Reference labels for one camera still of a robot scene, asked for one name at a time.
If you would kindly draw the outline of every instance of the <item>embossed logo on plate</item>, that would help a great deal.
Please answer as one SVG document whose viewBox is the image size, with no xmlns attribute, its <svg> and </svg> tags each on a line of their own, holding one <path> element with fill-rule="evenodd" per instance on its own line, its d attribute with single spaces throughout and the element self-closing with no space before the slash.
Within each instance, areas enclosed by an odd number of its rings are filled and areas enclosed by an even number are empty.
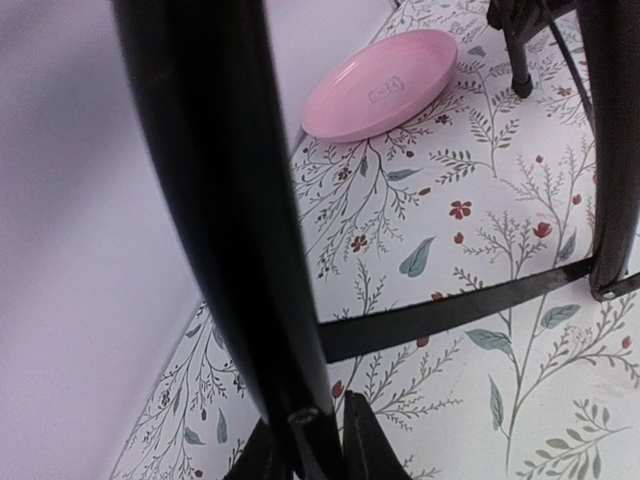
<svg viewBox="0 0 640 480">
<path fill-rule="evenodd" d="M 376 103 L 384 98 L 387 98 L 389 95 L 392 95 L 396 92 L 401 92 L 402 90 L 404 90 L 402 81 L 400 80 L 400 78 L 394 75 L 378 88 L 369 92 L 369 101 L 371 103 Z"/>
</svg>

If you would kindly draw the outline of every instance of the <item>rubber foot cap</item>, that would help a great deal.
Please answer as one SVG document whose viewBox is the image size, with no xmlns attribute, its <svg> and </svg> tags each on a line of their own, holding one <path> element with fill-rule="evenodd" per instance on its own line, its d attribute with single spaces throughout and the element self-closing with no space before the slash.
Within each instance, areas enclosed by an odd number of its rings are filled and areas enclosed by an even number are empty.
<svg viewBox="0 0 640 480">
<path fill-rule="evenodd" d="M 511 88 L 513 88 L 513 91 L 516 92 L 516 95 L 518 95 L 520 98 L 527 98 L 533 91 L 533 81 L 531 80 L 531 75 L 529 75 L 527 81 L 524 83 L 512 81 Z"/>
</svg>

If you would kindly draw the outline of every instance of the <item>black metal bar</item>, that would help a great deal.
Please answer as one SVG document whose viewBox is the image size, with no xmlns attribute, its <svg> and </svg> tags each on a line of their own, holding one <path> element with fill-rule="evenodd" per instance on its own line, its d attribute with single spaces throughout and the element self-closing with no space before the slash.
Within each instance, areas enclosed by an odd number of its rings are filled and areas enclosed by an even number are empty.
<svg viewBox="0 0 640 480">
<path fill-rule="evenodd" d="M 511 23 L 512 4 L 509 0 L 492 0 L 495 3 L 500 15 L 502 32 L 507 43 L 507 52 L 511 62 L 511 88 L 520 98 L 527 98 L 533 91 L 533 81 L 529 75 L 527 66 L 527 54 L 524 49 L 524 42 L 516 38 L 513 25 Z"/>
<path fill-rule="evenodd" d="M 411 480 L 364 395 L 344 394 L 344 454 L 349 480 Z"/>
<path fill-rule="evenodd" d="M 394 347 L 532 300 L 589 274 L 591 258 L 435 302 L 320 325 L 330 363 Z"/>
<path fill-rule="evenodd" d="M 231 357 L 297 474 L 342 479 L 262 3 L 114 4 L 151 156 Z"/>
<path fill-rule="evenodd" d="M 596 137 L 593 295 L 624 276 L 640 212 L 640 2 L 579 0 Z"/>
<path fill-rule="evenodd" d="M 278 452 L 269 427 L 262 421 L 258 421 L 240 458 L 224 477 L 224 480 L 248 479 L 293 479 L 293 471 Z"/>
<path fill-rule="evenodd" d="M 565 63 L 567 64 L 567 68 L 569 68 L 569 72 L 571 72 L 571 77 L 573 78 L 573 83 L 576 84 L 576 88 L 578 89 L 578 93 L 580 94 L 580 101 L 582 102 L 582 108 L 584 108 L 584 113 L 587 116 L 587 120 L 589 121 L 589 126 L 591 127 L 591 131 L 595 133 L 595 125 L 593 120 L 593 105 L 591 104 L 591 99 L 587 94 L 587 90 L 584 87 L 584 83 L 582 82 L 582 78 L 580 77 L 580 72 L 578 71 L 578 67 L 576 63 L 573 61 L 571 57 L 571 52 L 569 48 L 567 48 L 567 44 L 562 38 L 562 33 L 558 29 L 556 22 L 553 18 L 553 13 L 549 10 L 549 6 L 547 5 L 546 0 L 537 0 L 538 6 L 542 10 L 542 16 L 549 25 L 551 29 L 551 33 L 553 34 L 553 38 L 555 38 L 556 43 L 558 44 L 558 48 L 562 53 L 562 57 L 564 58 Z"/>
</svg>

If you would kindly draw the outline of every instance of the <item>pink plate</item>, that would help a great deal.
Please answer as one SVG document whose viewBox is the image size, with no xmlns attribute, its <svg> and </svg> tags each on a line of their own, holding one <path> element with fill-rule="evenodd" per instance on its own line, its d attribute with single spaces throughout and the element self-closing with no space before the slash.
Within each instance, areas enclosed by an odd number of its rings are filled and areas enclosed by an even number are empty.
<svg viewBox="0 0 640 480">
<path fill-rule="evenodd" d="M 302 128 L 351 142 L 391 130 L 444 90 L 458 48 L 439 30 L 414 30 L 374 43 L 327 75 L 304 109 Z"/>
</svg>

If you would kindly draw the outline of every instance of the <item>lavender wall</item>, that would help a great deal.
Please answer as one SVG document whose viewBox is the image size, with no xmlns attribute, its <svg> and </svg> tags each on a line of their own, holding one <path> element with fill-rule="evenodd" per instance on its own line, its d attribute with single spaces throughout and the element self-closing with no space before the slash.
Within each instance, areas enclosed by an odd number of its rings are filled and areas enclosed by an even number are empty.
<svg viewBox="0 0 640 480">
<path fill-rule="evenodd" d="M 291 142 L 389 10 L 346 8 L 269 3 Z M 199 294 L 107 0 L 5 0 L 0 66 L 0 480 L 106 478 Z"/>
</svg>

